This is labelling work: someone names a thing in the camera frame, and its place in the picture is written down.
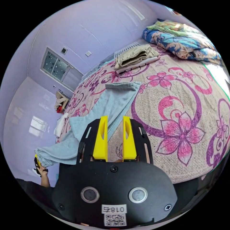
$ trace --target bed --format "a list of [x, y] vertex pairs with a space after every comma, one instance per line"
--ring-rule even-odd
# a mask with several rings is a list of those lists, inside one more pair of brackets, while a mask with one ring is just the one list
[[[216, 64], [181, 60], [155, 44], [151, 46], [161, 56], [156, 62], [116, 74], [112, 59], [84, 78], [66, 109], [69, 115], [57, 142], [70, 130], [70, 117], [90, 112], [106, 83], [140, 81], [126, 115], [144, 126], [154, 165], [175, 184], [209, 173], [229, 150], [229, 75]], [[108, 142], [110, 162], [122, 158], [122, 128], [120, 124]]]

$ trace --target red cloth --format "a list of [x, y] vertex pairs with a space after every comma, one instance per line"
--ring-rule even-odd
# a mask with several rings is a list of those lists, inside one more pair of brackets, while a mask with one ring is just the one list
[[61, 105], [58, 107], [57, 113], [62, 113], [63, 114], [63, 112], [62, 112], [62, 106]]

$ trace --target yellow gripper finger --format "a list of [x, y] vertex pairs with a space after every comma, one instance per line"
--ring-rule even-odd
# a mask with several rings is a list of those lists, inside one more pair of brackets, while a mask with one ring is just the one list
[[136, 160], [137, 152], [134, 143], [132, 126], [131, 126], [130, 118], [127, 116], [123, 116], [123, 148], [122, 149], [123, 149], [123, 161]]
[[93, 150], [95, 160], [105, 160], [108, 162], [108, 117], [103, 116], [100, 119], [98, 133]]

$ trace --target screw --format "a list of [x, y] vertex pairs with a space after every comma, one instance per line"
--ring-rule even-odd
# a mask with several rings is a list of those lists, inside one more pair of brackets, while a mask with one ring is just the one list
[[64, 205], [62, 205], [62, 204], [58, 204], [58, 208], [60, 209], [60, 210], [65, 210], [65, 207], [64, 207]]
[[114, 172], [117, 172], [117, 171], [118, 171], [118, 167], [114, 165], [114, 166], [112, 166], [112, 167], [110, 168], [110, 171], [113, 172], [113, 173], [114, 173]]
[[165, 211], [169, 211], [171, 208], [172, 208], [172, 205], [171, 204], [167, 204], [165, 206]]

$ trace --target label sticker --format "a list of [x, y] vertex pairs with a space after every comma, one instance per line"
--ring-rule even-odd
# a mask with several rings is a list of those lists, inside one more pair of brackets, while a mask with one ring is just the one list
[[104, 214], [104, 225], [107, 227], [127, 226], [126, 214]]
[[102, 214], [126, 214], [127, 207], [126, 204], [121, 205], [101, 205]]

